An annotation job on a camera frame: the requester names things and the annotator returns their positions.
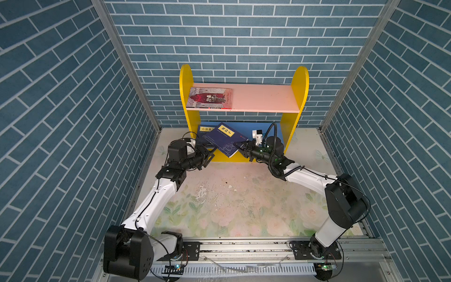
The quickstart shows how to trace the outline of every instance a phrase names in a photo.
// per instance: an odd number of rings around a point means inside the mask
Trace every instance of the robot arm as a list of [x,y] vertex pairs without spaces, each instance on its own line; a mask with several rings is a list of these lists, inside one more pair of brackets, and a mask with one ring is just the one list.
[[[355,188],[349,175],[326,176],[307,169],[283,155],[284,145],[279,138],[265,139],[257,136],[237,148],[250,161],[256,159],[267,164],[273,176],[306,186],[326,197],[329,217],[311,237],[309,246],[312,256],[321,259],[329,253],[337,238],[364,214],[369,202]],[[266,145],[259,146],[258,140],[266,141]],[[195,145],[190,138],[171,142],[167,164],[158,172],[149,195],[122,225],[110,226],[106,232],[104,272],[142,280],[153,261],[181,255],[181,234],[165,231],[162,236],[153,238],[150,232],[164,206],[185,180],[186,171],[206,167],[213,159],[214,151],[201,144]]]
[[180,257],[183,238],[165,231],[158,238],[152,228],[171,197],[179,190],[187,170],[206,167],[214,157],[191,138],[179,139],[168,146],[167,163],[157,173],[155,184],[142,204],[120,226],[112,225],[105,234],[103,271],[143,280],[154,261]]

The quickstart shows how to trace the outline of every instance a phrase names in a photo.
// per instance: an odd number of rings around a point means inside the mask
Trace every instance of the floral floor mat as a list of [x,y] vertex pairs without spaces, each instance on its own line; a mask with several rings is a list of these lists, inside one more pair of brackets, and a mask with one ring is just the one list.
[[[187,129],[163,129],[138,203],[150,191],[165,161],[167,144]],[[315,129],[297,129],[287,157],[335,174]],[[258,163],[216,163],[191,171],[164,207],[152,235],[185,237],[310,236],[326,220],[326,199],[310,189],[274,178]],[[362,235],[356,224],[346,236]]]

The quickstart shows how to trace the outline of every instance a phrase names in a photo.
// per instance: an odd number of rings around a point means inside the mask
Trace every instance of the shelf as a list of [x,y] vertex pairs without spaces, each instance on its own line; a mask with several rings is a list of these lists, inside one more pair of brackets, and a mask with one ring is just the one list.
[[291,85],[194,83],[193,87],[231,88],[233,109],[186,108],[188,111],[299,113]]
[[[189,65],[181,67],[179,78],[180,99],[189,131],[197,132],[198,125],[201,124],[200,111],[280,112],[282,117],[278,128],[281,131],[281,139],[285,140],[284,152],[288,149],[307,101],[308,85],[309,77],[306,67],[298,67],[291,80],[291,85],[194,83],[193,72]],[[189,91],[193,86],[233,89],[233,109],[187,108],[186,103],[188,102]],[[227,158],[223,153],[219,152],[215,161],[244,162],[247,160],[242,156],[236,156],[236,154],[231,158]]]
[[[252,130],[261,129],[263,131],[263,135],[265,135],[268,130],[271,122],[228,122],[228,121],[204,121],[201,122],[201,125],[209,125],[216,126],[224,122],[226,125],[245,135],[249,140],[252,140]],[[273,136],[273,129],[271,129],[269,136]],[[283,134],[280,123],[277,124],[277,137],[279,137],[283,144]],[[223,152],[216,150],[215,157],[212,160],[213,162],[249,162],[248,158],[243,157],[240,152],[236,152],[232,157],[226,156]]]

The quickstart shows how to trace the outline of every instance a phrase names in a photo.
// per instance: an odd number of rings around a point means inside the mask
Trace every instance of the book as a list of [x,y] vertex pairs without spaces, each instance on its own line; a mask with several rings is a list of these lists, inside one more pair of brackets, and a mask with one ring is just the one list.
[[205,147],[207,148],[213,148],[214,145],[210,143],[210,141],[207,141],[204,138],[204,135],[207,132],[212,131],[213,129],[215,129],[214,126],[210,126],[210,125],[199,125],[198,126],[198,132],[196,134],[196,144],[203,144],[205,145]]
[[203,137],[228,157],[235,155],[238,151],[238,148],[234,145],[235,142],[248,140],[246,136],[223,122],[212,131],[205,133]]
[[191,87],[187,108],[231,109],[232,89]]

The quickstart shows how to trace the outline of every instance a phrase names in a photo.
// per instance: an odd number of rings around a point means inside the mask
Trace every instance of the brick wall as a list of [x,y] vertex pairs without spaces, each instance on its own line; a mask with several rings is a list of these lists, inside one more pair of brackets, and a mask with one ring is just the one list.
[[154,134],[90,0],[0,1],[0,280],[91,279]]
[[[181,65],[189,64],[194,81],[205,83],[290,84],[306,66],[310,91],[299,126],[318,127],[386,0],[179,2],[107,0],[162,126],[187,126],[178,82]],[[276,113],[202,116],[279,119]]]
[[450,14],[401,0],[326,130],[405,281],[451,281]]

